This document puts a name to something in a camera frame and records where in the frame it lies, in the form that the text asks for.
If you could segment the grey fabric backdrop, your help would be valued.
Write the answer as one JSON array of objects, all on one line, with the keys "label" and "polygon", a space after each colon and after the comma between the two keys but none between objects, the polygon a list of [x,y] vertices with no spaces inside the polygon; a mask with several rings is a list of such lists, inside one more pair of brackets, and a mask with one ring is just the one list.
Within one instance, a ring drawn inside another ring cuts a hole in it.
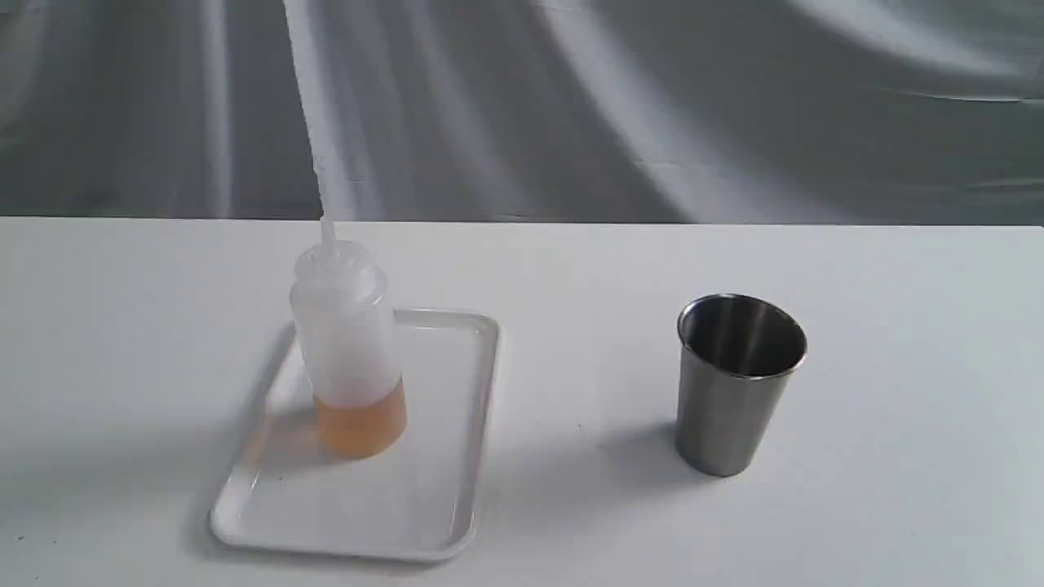
[{"label": "grey fabric backdrop", "polygon": [[1042,224],[1040,1],[4,1],[2,214]]}]

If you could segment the stainless steel cup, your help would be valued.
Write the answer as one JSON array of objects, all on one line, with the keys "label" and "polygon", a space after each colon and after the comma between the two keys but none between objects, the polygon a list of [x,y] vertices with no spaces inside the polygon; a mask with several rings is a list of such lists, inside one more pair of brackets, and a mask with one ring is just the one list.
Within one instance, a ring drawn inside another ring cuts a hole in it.
[{"label": "stainless steel cup", "polygon": [[679,313],[677,335],[678,454],[702,474],[741,474],[807,357],[806,332],[761,298],[709,294]]}]

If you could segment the translucent squeeze bottle amber liquid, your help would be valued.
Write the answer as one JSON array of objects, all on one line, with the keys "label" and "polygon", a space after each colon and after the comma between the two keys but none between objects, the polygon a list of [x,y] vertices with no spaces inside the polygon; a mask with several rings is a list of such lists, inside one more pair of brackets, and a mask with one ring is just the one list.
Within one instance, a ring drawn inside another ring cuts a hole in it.
[{"label": "translucent squeeze bottle amber liquid", "polygon": [[359,461],[387,450],[407,425],[396,318],[387,275],[364,245],[340,238],[335,227],[356,219],[361,181],[350,165],[352,135],[323,52],[328,4],[286,1],[283,7],[321,193],[321,238],[294,261],[291,311],[318,438],[336,457]]}]

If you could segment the white plastic tray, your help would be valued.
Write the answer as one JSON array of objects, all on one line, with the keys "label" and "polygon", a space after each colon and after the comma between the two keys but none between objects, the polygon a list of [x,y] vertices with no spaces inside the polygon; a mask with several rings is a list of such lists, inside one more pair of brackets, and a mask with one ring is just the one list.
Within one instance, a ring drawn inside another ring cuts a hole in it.
[{"label": "white plastic tray", "polygon": [[493,316],[396,311],[408,425],[376,457],[347,461],[316,432],[296,334],[259,391],[247,436],[209,512],[231,547],[440,563],[474,535],[503,350]]}]

